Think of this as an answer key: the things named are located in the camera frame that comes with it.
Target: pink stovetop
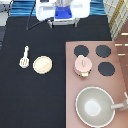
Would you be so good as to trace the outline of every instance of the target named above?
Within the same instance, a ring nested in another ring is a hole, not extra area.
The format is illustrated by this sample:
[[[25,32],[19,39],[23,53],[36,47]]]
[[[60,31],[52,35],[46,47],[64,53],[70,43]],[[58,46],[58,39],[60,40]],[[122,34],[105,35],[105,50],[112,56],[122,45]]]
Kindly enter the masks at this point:
[[[66,128],[90,128],[78,117],[75,110],[75,100],[78,93],[88,87],[97,86],[106,90],[115,103],[120,103],[125,99],[126,91],[117,50],[113,41],[78,41],[66,43]],[[88,58],[92,61],[92,70],[87,78],[82,78],[74,72],[74,62],[76,56],[74,48],[78,45],[85,45],[89,49]],[[111,48],[111,55],[106,58],[99,57],[96,53],[98,45],[107,45]],[[103,76],[98,71],[101,62],[110,62],[115,67],[112,76]],[[128,128],[128,110],[116,111],[113,121],[105,128]]]

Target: black surface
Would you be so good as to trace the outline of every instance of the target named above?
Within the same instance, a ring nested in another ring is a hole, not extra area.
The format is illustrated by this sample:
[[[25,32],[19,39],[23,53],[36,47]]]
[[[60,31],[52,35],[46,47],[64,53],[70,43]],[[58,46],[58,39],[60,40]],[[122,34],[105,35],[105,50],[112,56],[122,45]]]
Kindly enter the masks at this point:
[[[96,48],[96,54],[102,58],[106,58],[111,54],[111,49],[106,45],[99,45]]]
[[[89,53],[89,50],[86,46],[84,45],[78,45],[74,49],[74,54],[78,57],[79,55],[87,56]]]
[[[40,2],[42,2],[42,3],[43,3],[43,2],[49,2],[49,0],[40,0]]]
[[[110,62],[100,63],[98,70],[103,76],[112,76],[115,73],[115,68]]]
[[[7,20],[0,50],[0,128],[66,128],[66,41],[110,41],[107,16],[81,19],[78,27],[42,23],[26,31],[27,17]],[[29,46],[30,66],[19,60]],[[53,61],[52,70],[37,74],[33,61],[42,55]]]

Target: toy kitchen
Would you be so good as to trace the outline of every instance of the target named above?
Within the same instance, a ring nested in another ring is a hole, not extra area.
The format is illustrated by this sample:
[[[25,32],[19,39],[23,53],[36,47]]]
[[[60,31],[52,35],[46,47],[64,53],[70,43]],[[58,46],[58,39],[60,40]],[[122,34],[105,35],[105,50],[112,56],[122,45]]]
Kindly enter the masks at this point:
[[[115,41],[66,42],[66,128],[127,128],[127,109]]]

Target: cable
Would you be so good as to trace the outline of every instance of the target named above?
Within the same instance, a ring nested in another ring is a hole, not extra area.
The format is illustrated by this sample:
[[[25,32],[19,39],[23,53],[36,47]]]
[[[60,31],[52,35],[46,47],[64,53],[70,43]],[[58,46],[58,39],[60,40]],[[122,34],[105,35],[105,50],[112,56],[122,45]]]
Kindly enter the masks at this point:
[[[40,23],[44,22],[44,21],[39,21],[39,22],[37,22],[36,24],[32,25],[32,26],[29,28],[29,22],[30,22],[31,15],[32,15],[32,12],[33,12],[33,10],[34,10],[35,5],[36,5],[36,0],[34,1],[33,7],[32,7],[32,9],[31,9],[31,12],[30,12],[30,15],[29,15],[29,18],[28,18],[28,21],[27,21],[27,26],[26,26],[26,29],[27,29],[27,30],[30,30],[30,29],[34,28],[35,26],[39,25]]]
[[[8,11],[7,11],[8,16],[9,16],[9,11],[11,10],[11,4],[12,4],[12,2],[13,2],[13,0],[11,0],[11,2],[9,3],[9,9],[8,9]]]

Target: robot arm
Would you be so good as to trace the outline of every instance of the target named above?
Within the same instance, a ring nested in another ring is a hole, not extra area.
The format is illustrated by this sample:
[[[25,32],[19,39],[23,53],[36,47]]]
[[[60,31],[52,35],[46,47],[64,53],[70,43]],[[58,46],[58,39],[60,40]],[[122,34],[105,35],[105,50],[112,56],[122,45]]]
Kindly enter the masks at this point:
[[[68,25],[90,14],[91,0],[36,0],[36,17],[39,21],[54,18],[54,25]]]

